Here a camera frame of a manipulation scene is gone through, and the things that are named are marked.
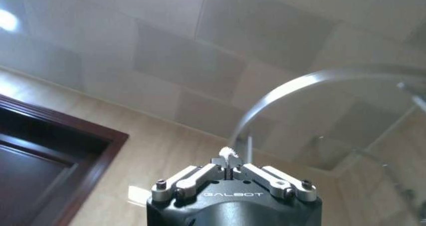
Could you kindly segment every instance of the bolt head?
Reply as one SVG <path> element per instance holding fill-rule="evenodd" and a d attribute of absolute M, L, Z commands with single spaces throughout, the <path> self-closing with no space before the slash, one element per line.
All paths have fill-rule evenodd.
<path fill-rule="evenodd" d="M 303 187 L 306 190 L 311 190 L 311 189 L 313 189 L 313 182 L 309 181 L 309 180 L 302 180 L 302 187 Z"/>
<path fill-rule="evenodd" d="M 165 190 L 166 187 L 167 187 L 167 181 L 161 179 L 161 180 L 157 181 L 155 185 L 158 187 L 158 190 Z"/>

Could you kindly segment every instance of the grout line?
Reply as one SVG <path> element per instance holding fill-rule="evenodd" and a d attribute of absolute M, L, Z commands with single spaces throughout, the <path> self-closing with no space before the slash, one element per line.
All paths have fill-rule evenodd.
<path fill-rule="evenodd" d="M 203 2 L 202 2 L 202 8 L 201 8 L 201 13 L 199 13 L 198 23 L 195 25 L 194 40 L 198 37 L 199 27 L 201 27 L 201 24 L 202 24 L 202 18 L 203 18 L 203 13 L 205 13 L 205 5 L 206 5 L 206 0 L 203 0 Z"/>

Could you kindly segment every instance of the screw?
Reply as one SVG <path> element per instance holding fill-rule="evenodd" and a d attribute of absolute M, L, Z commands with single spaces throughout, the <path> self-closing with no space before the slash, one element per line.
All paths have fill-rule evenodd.
<path fill-rule="evenodd" d="M 157 184 L 158 190 L 165 190 L 167 187 L 167 182 L 163 179 L 158 180 L 155 184 Z"/>
<path fill-rule="evenodd" d="M 306 190 L 311 190 L 313 189 L 313 182 L 310 182 L 309 180 L 302 180 L 302 187 Z"/>
<path fill-rule="evenodd" d="M 286 188 L 285 190 L 285 199 L 291 199 L 295 196 L 295 192 L 293 188 Z"/>
<path fill-rule="evenodd" d="M 185 192 L 183 189 L 177 189 L 177 190 L 175 190 L 175 194 L 177 194 L 177 199 L 178 199 L 178 200 L 183 200 L 183 199 L 185 199 L 185 197 L 186 197 L 186 192 Z"/>

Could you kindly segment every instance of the ceiling light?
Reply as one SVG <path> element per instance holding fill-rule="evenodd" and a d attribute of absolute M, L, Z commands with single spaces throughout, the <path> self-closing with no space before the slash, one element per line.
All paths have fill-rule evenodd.
<path fill-rule="evenodd" d="M 7 31 L 15 31 L 18 28 L 18 18 L 7 10 L 0 9 L 0 28 Z"/>

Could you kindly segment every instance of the metal bracket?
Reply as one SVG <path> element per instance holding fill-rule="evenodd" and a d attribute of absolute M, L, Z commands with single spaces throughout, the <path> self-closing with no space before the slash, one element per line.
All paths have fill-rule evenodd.
<path fill-rule="evenodd" d="M 282 199 L 287 199 L 294 196 L 291 184 L 286 180 L 274 177 L 255 165 L 245 164 L 241 167 L 241 174 L 243 174 L 243 177 L 253 179 L 257 183 L 266 187 L 273 196 Z"/>
<path fill-rule="evenodd" d="M 173 198 L 174 191 L 175 191 L 175 184 L 177 182 L 187 177 L 190 174 L 194 173 L 194 171 L 198 168 L 195 166 L 189 166 L 186 167 L 181 172 L 178 172 L 174 176 L 171 176 L 166 180 L 166 188 L 165 189 L 158 189 L 158 185 L 154 185 L 151 187 L 151 193 L 153 193 L 153 200 L 158 202 L 165 202 Z"/>
<path fill-rule="evenodd" d="M 317 200 L 317 188 L 314 185 L 305 184 L 305 181 L 298 180 L 271 166 L 265 166 L 262 169 L 274 176 L 290 182 L 290 184 L 295 187 L 295 195 L 299 200 L 306 202 Z"/>
<path fill-rule="evenodd" d="M 225 178 L 223 169 L 217 164 L 207 164 L 187 179 L 177 183 L 177 198 L 189 199 L 197 195 L 198 188 L 209 180 L 221 180 Z"/>

